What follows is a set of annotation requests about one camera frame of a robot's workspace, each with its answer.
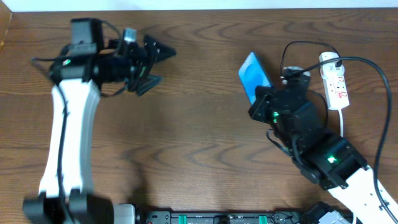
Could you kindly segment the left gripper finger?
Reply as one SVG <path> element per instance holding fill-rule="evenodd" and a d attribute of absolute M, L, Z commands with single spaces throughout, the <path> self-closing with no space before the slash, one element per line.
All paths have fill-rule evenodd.
<path fill-rule="evenodd" d="M 174 48 L 159 42 L 150 35 L 145 35 L 143 41 L 144 48 L 151 62 L 160 62 L 177 54 Z"/>
<path fill-rule="evenodd" d="M 160 76 L 148 75 L 145 79 L 142 79 L 136 88 L 136 94 L 142 96 L 148 92 L 151 88 L 155 87 L 162 81 Z"/>

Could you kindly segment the blue Galaxy smartphone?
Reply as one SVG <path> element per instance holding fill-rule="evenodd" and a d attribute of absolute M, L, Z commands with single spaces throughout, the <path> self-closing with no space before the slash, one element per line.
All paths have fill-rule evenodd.
<path fill-rule="evenodd" d="M 255 90 L 257 86 L 273 87 L 271 79 L 254 52 L 251 52 L 246 57 L 245 61 L 238 70 L 238 77 L 241 81 L 246 96 L 252 105 L 256 100 Z"/>

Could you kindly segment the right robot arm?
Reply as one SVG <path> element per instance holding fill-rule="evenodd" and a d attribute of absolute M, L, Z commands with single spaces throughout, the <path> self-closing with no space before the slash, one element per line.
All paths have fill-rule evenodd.
<path fill-rule="evenodd" d="M 310 77 L 301 75 L 285 88 L 257 86 L 249 109 L 253 120 L 269 124 L 300 173 L 351 210 L 362 223 L 397 223 L 397 203 L 376 170 L 344 137 L 328 129 L 307 99 Z"/>

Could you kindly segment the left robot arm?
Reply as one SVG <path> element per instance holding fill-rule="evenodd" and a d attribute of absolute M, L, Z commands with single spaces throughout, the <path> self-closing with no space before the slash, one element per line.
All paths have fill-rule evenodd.
<path fill-rule="evenodd" d="M 131 204 L 115 205 L 95 195 L 91 143 L 96 109 L 105 83 L 143 95 L 159 84 L 153 65 L 176 54 L 150 35 L 142 44 L 136 31 L 118 31 L 104 41 L 106 21 L 78 18 L 70 22 L 71 41 L 50 59 L 44 75 L 53 83 L 53 125 L 49 156 L 37 198 L 23 202 L 32 223 L 146 223 L 145 213 Z"/>

